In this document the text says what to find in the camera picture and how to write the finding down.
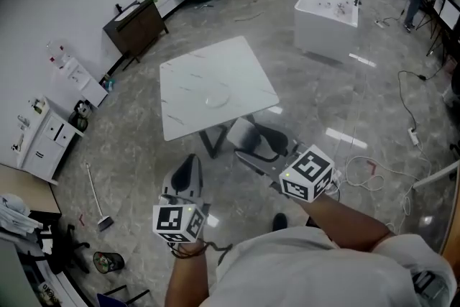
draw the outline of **power strip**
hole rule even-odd
[[[412,141],[412,143],[414,144],[414,146],[417,146],[417,145],[418,145],[417,132],[414,132],[414,131],[413,131],[413,128],[409,128],[409,129],[408,129],[408,132],[409,132],[410,140]]]

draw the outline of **chair backrest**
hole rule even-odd
[[[108,297],[107,295],[98,293],[99,307],[127,307],[125,302]]]

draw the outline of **trash can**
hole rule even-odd
[[[121,270],[124,267],[123,257],[118,253],[94,252],[93,262],[101,274]]]

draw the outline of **white wall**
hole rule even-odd
[[[10,150],[20,135],[17,115],[27,100],[43,93],[70,112],[78,93],[63,85],[48,61],[45,45],[67,40],[99,80],[120,54],[102,27],[114,5],[134,0],[0,0],[0,162],[15,166]]]

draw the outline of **marble floor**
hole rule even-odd
[[[91,267],[84,275],[71,273],[83,292],[95,301],[97,292],[127,284],[130,295],[146,288],[151,293],[135,304],[163,306],[165,291],[174,258],[166,244],[152,233],[152,205],[157,202],[165,173],[188,153],[199,156],[203,166],[205,201],[218,226],[206,226],[205,237],[221,246],[236,244],[268,232],[272,217],[283,211],[291,226],[303,225],[307,216],[292,201],[268,188],[269,181],[244,167],[224,143],[221,154],[212,160],[197,134],[165,142],[162,135],[159,65],[171,58],[201,47],[243,35],[260,61],[278,96],[280,109],[255,114],[259,122],[280,124],[294,131],[307,145],[318,145],[333,157],[344,173],[347,158],[373,157],[396,171],[423,178],[428,163],[411,144],[408,128],[413,123],[401,104],[397,72],[412,70],[426,76],[439,65],[435,52],[425,54],[430,46],[429,27],[408,34],[400,22],[390,20],[390,27],[376,26],[381,17],[397,17],[405,0],[362,0],[359,10],[358,37],[353,53],[370,60],[375,67],[350,58],[347,63],[303,54],[293,46],[294,5],[297,0],[213,0],[212,7],[186,4],[166,21],[170,30],[126,72],[118,74],[114,90],[90,120],[83,139],[76,142],[53,187],[63,213],[63,223],[76,227],[75,237],[91,243],[81,251]],[[258,17],[250,21],[236,19]],[[415,23],[421,18],[419,14]],[[413,75],[401,75],[402,93],[418,123],[423,151],[432,163],[432,171],[451,164],[454,156],[449,144],[459,139],[456,124],[441,98],[449,84],[442,70],[435,78],[422,82]],[[338,132],[339,139],[328,136]],[[346,134],[355,136],[365,147],[351,145]],[[89,162],[101,207],[114,224],[97,232],[99,216],[88,182],[85,163]],[[366,159],[353,160],[348,179],[361,183],[368,179],[372,166]],[[420,223],[404,221],[403,196],[414,180],[377,167],[385,177],[371,180],[366,191],[343,183],[340,201],[392,223],[396,231],[420,232]],[[446,216],[450,212],[454,184],[447,181],[422,195],[409,197],[418,201],[414,213],[436,214],[433,230],[425,232],[427,242],[439,248]],[[120,272],[99,274],[92,263],[95,251],[118,252],[125,262]],[[209,281],[215,280],[219,254],[207,251]]]

